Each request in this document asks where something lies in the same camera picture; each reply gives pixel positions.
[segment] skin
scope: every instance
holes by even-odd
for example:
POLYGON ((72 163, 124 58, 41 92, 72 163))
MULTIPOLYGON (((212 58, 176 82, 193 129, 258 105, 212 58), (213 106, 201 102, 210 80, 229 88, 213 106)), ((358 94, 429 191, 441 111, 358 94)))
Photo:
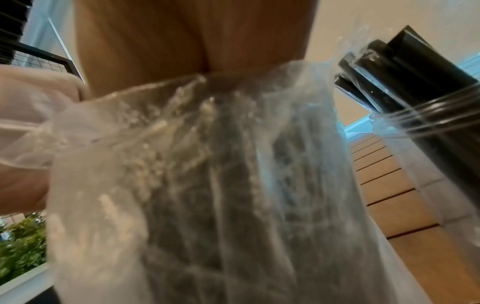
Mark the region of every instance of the skin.
MULTIPOLYGON (((318 0, 76 0, 93 97, 194 73, 303 59, 318 0)), ((0 214, 45 208, 48 172, 0 165, 0 214)))

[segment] crumpled plastic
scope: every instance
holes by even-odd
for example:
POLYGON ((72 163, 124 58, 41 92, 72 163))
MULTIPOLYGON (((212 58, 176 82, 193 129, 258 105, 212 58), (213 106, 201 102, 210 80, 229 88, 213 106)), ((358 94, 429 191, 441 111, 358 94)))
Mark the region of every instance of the crumpled plastic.
POLYGON ((0 153, 51 171, 62 302, 430 303, 362 203, 330 75, 293 62, 145 85, 0 153))

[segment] person's hand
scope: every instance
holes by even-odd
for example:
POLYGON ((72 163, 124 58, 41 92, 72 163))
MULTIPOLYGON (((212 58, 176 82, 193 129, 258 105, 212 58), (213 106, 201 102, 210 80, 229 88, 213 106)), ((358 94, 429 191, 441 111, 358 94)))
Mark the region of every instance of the person's hand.
POLYGON ((303 59, 318 0, 76 0, 96 96, 193 73, 303 59))
MULTIPOLYGON (((20 127, 24 122, 39 124, 65 104, 81 101, 88 94, 86 85, 73 75, 0 66, 0 155, 23 133, 14 131, 15 123, 11 122, 18 122, 20 127)), ((0 164, 0 214, 43 210, 48 179, 45 170, 0 164)))

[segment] bush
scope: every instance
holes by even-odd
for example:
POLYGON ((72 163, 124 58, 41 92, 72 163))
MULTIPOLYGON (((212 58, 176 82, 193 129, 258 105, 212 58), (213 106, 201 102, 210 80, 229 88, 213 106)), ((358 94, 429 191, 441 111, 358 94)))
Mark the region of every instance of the bush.
POLYGON ((8 240, 0 242, 0 285, 47 261, 45 220, 32 213, 20 223, 2 227, 8 240))

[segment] wooden floor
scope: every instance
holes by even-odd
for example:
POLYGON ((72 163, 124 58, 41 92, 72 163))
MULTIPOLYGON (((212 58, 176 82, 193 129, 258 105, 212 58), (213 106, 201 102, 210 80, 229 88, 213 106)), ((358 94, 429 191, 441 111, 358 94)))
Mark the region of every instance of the wooden floor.
POLYGON ((427 209, 383 141, 349 136, 368 211, 434 304, 480 303, 469 266, 427 209))

